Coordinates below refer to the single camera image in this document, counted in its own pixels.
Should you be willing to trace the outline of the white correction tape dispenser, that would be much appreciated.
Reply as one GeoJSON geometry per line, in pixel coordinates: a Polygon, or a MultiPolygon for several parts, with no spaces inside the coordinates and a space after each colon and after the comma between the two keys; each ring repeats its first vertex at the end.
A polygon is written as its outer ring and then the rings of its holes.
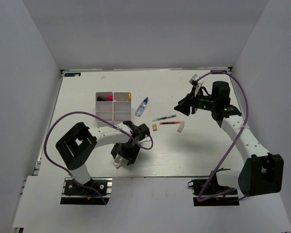
{"type": "Polygon", "coordinates": [[[126,162],[127,161],[123,157],[118,155],[114,160],[114,166],[116,169],[119,169],[120,167],[124,166],[126,162]]]}

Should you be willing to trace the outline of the white eraser block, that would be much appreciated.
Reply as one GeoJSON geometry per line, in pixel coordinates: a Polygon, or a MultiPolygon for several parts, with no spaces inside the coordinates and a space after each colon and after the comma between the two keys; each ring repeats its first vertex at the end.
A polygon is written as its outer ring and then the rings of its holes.
{"type": "Polygon", "coordinates": [[[184,124],[184,123],[181,123],[180,126],[179,126],[179,128],[177,129],[177,131],[178,131],[179,133],[181,133],[182,130],[183,130],[183,128],[184,128],[184,126],[185,126],[185,124],[184,124]]]}

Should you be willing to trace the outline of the pink cap black highlighter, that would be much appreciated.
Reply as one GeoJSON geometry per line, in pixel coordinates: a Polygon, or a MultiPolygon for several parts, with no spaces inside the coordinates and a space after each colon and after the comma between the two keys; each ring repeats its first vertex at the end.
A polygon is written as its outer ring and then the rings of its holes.
{"type": "Polygon", "coordinates": [[[113,96],[109,95],[107,97],[97,97],[97,101],[113,101],[113,96]]]}

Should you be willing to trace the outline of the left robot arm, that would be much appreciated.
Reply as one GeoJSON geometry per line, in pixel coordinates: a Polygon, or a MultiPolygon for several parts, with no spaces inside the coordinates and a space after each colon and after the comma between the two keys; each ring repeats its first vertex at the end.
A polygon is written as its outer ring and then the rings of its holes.
{"type": "Polygon", "coordinates": [[[140,142],[150,137],[146,124],[136,126],[124,121],[115,127],[89,128],[83,122],[75,124],[55,145],[68,171],[76,180],[76,188],[86,194],[92,189],[91,176],[86,161],[95,148],[113,145],[111,155],[119,168],[135,163],[140,142]]]}

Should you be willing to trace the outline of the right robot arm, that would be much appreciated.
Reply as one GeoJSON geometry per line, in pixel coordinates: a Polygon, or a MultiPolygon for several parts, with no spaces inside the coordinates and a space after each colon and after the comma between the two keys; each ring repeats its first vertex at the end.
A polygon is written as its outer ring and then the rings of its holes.
{"type": "Polygon", "coordinates": [[[216,81],[210,95],[202,83],[193,81],[193,87],[174,108],[187,116],[196,110],[211,112],[218,126],[233,141],[244,165],[241,171],[219,168],[211,172],[208,186],[216,194],[226,188],[238,189],[244,196],[259,196],[281,191],[284,160],[279,154],[270,153],[263,147],[244,124],[239,109],[230,103],[230,87],[227,82],[216,81]]]}

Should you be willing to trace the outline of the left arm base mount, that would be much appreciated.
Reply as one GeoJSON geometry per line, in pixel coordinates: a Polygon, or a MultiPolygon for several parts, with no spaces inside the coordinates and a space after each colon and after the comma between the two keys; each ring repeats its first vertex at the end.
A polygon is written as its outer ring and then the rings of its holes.
{"type": "Polygon", "coordinates": [[[72,178],[65,178],[63,183],[61,205],[105,205],[111,197],[112,178],[93,178],[91,187],[94,190],[77,185],[72,178]]]}

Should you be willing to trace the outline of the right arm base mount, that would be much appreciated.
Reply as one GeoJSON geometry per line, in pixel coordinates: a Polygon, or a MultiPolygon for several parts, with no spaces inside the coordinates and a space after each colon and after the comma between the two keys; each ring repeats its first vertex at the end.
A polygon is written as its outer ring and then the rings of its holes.
{"type": "Polygon", "coordinates": [[[204,200],[202,202],[198,201],[198,195],[200,191],[202,190],[206,181],[207,179],[198,178],[198,179],[193,179],[189,181],[187,184],[188,188],[192,189],[193,205],[195,207],[239,206],[240,205],[237,190],[233,190],[229,193],[219,195],[219,193],[229,190],[229,187],[218,186],[214,184],[213,181],[207,185],[203,194],[201,195],[201,199],[204,199],[213,195],[215,195],[215,197],[204,200]]]}

